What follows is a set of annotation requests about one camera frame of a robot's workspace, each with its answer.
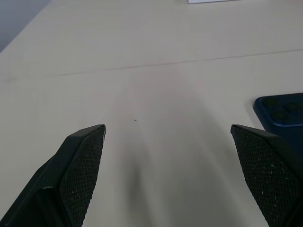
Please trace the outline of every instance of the gray wall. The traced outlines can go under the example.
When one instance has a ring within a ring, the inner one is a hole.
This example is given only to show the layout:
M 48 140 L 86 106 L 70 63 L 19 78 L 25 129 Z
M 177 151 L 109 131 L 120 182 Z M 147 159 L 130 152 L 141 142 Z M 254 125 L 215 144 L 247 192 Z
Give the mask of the gray wall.
M 50 0 L 0 0 L 0 52 Z

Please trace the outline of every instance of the blue smartphone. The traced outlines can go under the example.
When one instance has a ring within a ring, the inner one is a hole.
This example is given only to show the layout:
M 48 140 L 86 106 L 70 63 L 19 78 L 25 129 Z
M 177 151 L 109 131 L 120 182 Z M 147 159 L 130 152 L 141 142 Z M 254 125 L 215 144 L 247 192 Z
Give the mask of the blue smartphone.
M 253 108 L 266 131 L 303 154 L 303 93 L 260 97 Z

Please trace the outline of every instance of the white table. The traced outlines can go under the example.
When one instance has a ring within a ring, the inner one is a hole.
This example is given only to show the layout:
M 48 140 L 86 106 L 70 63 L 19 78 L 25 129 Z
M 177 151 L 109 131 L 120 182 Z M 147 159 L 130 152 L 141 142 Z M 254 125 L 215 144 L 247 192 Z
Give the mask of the white table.
M 302 92 L 303 2 L 53 0 L 0 53 L 0 216 L 78 129 L 107 126 L 84 227 L 265 227 L 233 123 Z

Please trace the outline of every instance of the table surface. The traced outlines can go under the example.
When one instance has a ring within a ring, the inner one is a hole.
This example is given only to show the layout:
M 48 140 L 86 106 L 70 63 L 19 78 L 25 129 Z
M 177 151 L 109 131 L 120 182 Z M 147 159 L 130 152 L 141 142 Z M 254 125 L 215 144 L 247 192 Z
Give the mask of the table surface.
M 266 227 L 232 124 L 302 92 L 303 2 L 53 0 L 0 53 L 0 216 L 69 134 L 105 124 L 84 227 Z

